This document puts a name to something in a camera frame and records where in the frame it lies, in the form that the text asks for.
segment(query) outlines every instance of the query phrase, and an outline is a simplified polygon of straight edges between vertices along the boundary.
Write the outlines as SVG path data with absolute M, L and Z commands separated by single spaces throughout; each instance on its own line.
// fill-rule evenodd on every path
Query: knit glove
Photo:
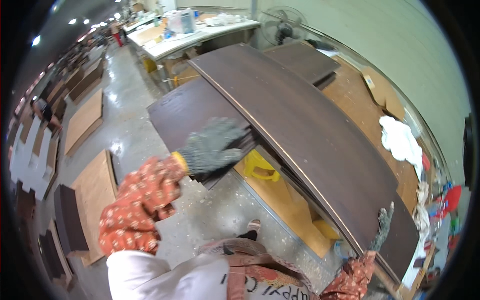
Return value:
M 240 149 L 225 148 L 245 134 L 233 119 L 212 118 L 201 132 L 190 133 L 187 145 L 177 152 L 185 160 L 190 175 L 207 173 L 242 158 Z
M 391 202 L 388 212 L 384 208 L 380 209 L 380 213 L 378 214 L 378 231 L 372 243 L 370 244 L 370 247 L 368 247 L 368 250 L 376 252 L 380 251 L 380 248 L 387 239 L 388 232 L 390 231 L 390 223 L 392 222 L 394 207 L 394 203 Z

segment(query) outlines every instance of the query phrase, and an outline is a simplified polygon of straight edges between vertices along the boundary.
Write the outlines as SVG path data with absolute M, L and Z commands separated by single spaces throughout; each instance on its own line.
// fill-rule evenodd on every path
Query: worker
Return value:
M 117 22 L 117 20 L 115 20 L 110 24 L 110 30 L 112 31 L 112 36 L 117 40 L 119 46 L 122 47 L 123 44 L 120 40 L 119 26 L 120 24 Z
M 170 270 L 155 256 L 161 239 L 155 221 L 175 213 L 179 180 L 207 173 L 241 159 L 240 149 L 225 147 L 245 135 L 232 120 L 215 119 L 194 132 L 184 148 L 160 161 L 149 158 L 118 188 L 116 202 L 100 217 L 98 242 L 108 256 L 108 281 L 113 300 L 242 300 L 242 299 L 360 299 L 373 274 L 375 254 L 386 239 L 393 207 L 380 211 L 380 226 L 369 249 L 350 259 L 320 294 L 303 272 L 266 253 L 256 241 L 261 222 L 252 220 L 247 233 L 214 241 L 198 255 Z
M 45 100 L 40 97 L 35 98 L 35 100 L 30 101 L 30 107 L 35 115 L 37 115 L 41 121 L 47 121 L 55 125 L 58 128 L 59 132 L 63 129 L 60 124 L 59 119 L 52 112 L 52 107 Z

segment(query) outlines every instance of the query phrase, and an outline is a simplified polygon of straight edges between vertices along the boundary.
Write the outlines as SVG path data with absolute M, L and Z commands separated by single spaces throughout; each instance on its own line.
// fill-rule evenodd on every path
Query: white shirt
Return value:
M 224 300 L 228 261 L 218 254 L 200 254 L 170 270 L 168 263 L 142 251 L 125 250 L 107 259 L 113 300 Z M 245 300 L 307 300 L 305 286 L 262 282 L 246 276 Z

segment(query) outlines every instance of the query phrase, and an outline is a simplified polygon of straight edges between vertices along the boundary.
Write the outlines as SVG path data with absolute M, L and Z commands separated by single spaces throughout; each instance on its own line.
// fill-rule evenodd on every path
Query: foot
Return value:
M 248 223 L 247 231 L 255 230 L 257 233 L 260 233 L 260 220 L 255 219 Z

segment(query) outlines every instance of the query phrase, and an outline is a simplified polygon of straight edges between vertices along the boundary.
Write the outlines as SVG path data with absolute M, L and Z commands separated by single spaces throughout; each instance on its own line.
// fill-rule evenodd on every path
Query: concrete floor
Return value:
M 136 170 L 149 156 L 165 158 L 169 151 L 150 123 L 146 108 L 162 93 L 153 84 L 128 47 L 109 46 L 107 65 L 102 82 L 85 97 L 78 107 L 69 103 L 63 120 L 59 153 L 59 175 L 44 202 L 38 202 L 32 239 L 45 233 L 49 220 L 54 217 L 53 191 L 58 184 L 71 185 L 84 167 L 102 150 L 113 154 L 113 168 L 117 182 Z M 95 130 L 72 157 L 64 157 L 65 133 L 68 122 L 76 110 L 99 88 L 104 90 L 103 124 Z M 183 195 L 174 202 L 177 213 L 157 223 L 162 236 L 158 256 L 165 258 L 173 268 L 194 257 L 199 246 L 245 232 L 247 223 L 254 218 L 262 221 L 259 241 L 272 254 L 298 265 L 311 279 L 317 291 L 323 290 L 334 278 L 342 261 L 333 251 L 323 259 L 312 255 L 298 237 L 292 236 L 282 222 L 277 222 L 265 203 L 252 193 L 232 170 L 210 192 L 189 178 L 182 180 Z M 79 258 L 70 264 L 77 280 L 70 292 L 51 284 L 38 253 L 38 262 L 45 283 L 51 286 L 58 299 L 111 299 L 108 287 L 106 258 L 84 268 Z

